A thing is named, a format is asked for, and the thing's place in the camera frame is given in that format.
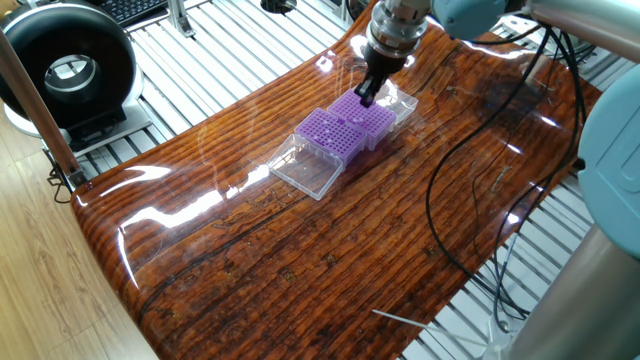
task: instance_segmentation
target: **clear plastic lid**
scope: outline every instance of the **clear plastic lid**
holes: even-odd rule
[[[276,176],[316,200],[329,190],[344,171],[344,162],[298,134],[280,145],[267,163]]]
[[[418,100],[398,90],[398,86],[388,81],[382,85],[375,101],[378,105],[396,114],[395,125],[403,122],[416,109]]]

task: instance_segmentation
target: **metal grating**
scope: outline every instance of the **metal grating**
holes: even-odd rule
[[[320,0],[287,17],[256,1],[189,0],[193,38],[165,17],[128,29],[152,126],[78,158],[87,178],[165,142],[333,45],[348,26]]]
[[[348,28],[323,0],[298,0],[299,11],[286,18],[265,13],[250,0],[188,0],[185,5],[196,31],[193,39],[179,34],[166,17],[129,29],[144,73],[140,105],[153,125],[80,157],[88,178],[268,84],[324,51]],[[494,32],[517,33],[504,25]],[[536,34],[520,44],[535,48]],[[597,61],[587,60],[589,72],[583,76],[601,89],[633,66],[612,54],[598,54]],[[577,178],[571,174],[532,213],[522,232],[514,235],[518,240],[504,279],[514,300],[525,308],[534,307],[592,224]],[[507,251],[507,246],[500,249],[500,261]],[[480,270],[487,281],[492,279],[489,271],[487,265]],[[487,342],[492,307],[492,298],[469,282],[430,326]],[[400,359],[470,359],[483,351],[441,333],[422,331]]]
[[[592,225],[593,219],[582,200],[577,177],[572,173],[531,214],[522,231],[506,242],[511,244],[513,238],[517,238],[504,278],[504,285],[514,301],[532,309]],[[508,250],[507,245],[499,249],[500,264]],[[479,274],[492,282],[489,265],[485,264]],[[430,326],[486,343],[492,309],[493,297],[469,281]],[[420,337],[404,350],[401,358],[476,359],[483,352],[481,346],[423,330]]]

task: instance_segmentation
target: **metal cylinder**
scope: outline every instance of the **metal cylinder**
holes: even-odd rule
[[[531,16],[640,63],[640,1],[528,0]]]
[[[640,261],[594,226],[536,306],[508,359],[640,355]]]

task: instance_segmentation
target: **wooden floor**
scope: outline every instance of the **wooden floor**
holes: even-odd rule
[[[100,273],[40,141],[0,116],[0,359],[157,359]],[[69,194],[62,189],[62,196]]]

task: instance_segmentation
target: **metal pole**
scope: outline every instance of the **metal pole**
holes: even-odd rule
[[[528,0],[531,17],[640,63],[640,1]]]
[[[2,31],[0,31],[0,75],[38,129],[42,140],[49,147],[49,151],[64,174],[75,186],[86,182],[80,165],[62,137],[58,125]]]
[[[640,261],[594,226],[507,354],[517,360],[640,355]]]
[[[185,37],[196,34],[191,28],[187,10],[184,8],[184,0],[169,0],[169,22]]]

